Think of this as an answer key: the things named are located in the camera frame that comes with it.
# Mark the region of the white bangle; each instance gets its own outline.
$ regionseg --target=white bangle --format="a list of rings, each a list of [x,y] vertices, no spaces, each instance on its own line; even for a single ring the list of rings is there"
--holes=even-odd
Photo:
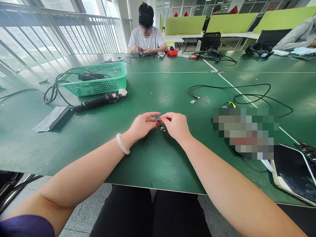
[[[118,141],[118,145],[119,145],[119,147],[121,148],[121,150],[122,150],[126,155],[128,155],[128,154],[130,153],[130,150],[126,150],[126,149],[125,149],[125,147],[124,147],[124,145],[123,145],[123,143],[122,143],[122,141],[121,141],[121,134],[120,134],[120,133],[118,133],[118,134],[116,135],[116,140]]]

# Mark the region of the white t-shirt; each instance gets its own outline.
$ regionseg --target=white t-shirt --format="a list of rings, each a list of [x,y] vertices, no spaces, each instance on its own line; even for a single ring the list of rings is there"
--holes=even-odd
[[[166,41],[164,40],[160,29],[157,27],[155,27],[155,29],[152,29],[150,38],[144,38],[142,29],[140,27],[135,28],[129,39],[128,47],[133,47],[135,45],[143,49],[156,49],[160,47]]]

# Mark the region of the white desk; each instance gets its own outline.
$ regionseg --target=white desk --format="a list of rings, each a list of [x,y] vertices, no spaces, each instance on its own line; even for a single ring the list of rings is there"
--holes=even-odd
[[[166,42],[171,42],[171,43],[180,42],[180,43],[183,43],[184,42],[183,39],[187,39],[187,38],[202,38],[204,33],[201,33],[199,35],[167,35],[167,36],[165,36],[165,33],[162,33],[162,35],[164,36]],[[242,38],[242,39],[246,38],[246,40],[248,41],[248,39],[258,39],[259,35],[260,34],[255,34],[255,33],[252,33],[252,32],[228,33],[228,34],[221,34],[221,38],[237,37],[237,38]],[[240,45],[242,39],[239,40],[238,44],[236,45],[236,48],[238,48],[238,46]]]

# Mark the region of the hand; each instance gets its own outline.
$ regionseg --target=hand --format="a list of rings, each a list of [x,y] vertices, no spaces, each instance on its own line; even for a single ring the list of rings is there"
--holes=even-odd
[[[312,46],[312,47],[316,47],[316,40],[314,40],[311,44],[310,44],[310,46]]]
[[[177,113],[166,113],[162,116],[160,116],[159,121],[163,122],[170,134],[174,139],[179,142],[181,139],[187,139],[192,137],[188,123],[187,118],[183,114],[177,114]]]
[[[153,54],[153,50],[152,49],[145,49],[144,50],[144,55],[150,55]]]
[[[150,130],[161,125],[159,122],[154,122],[155,118],[152,117],[160,114],[159,112],[148,112],[138,115],[126,133],[138,141],[146,136]]]
[[[134,47],[133,47],[133,51],[135,52],[135,53],[139,53],[139,46],[137,46],[137,45],[135,45]]]

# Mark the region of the red box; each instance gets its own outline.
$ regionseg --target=red box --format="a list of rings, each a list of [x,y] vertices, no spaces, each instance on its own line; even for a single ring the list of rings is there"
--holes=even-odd
[[[168,55],[169,55],[169,56],[177,56],[177,53],[178,53],[178,50],[176,50],[176,49],[174,49],[174,51],[170,51],[170,50],[168,49]]]

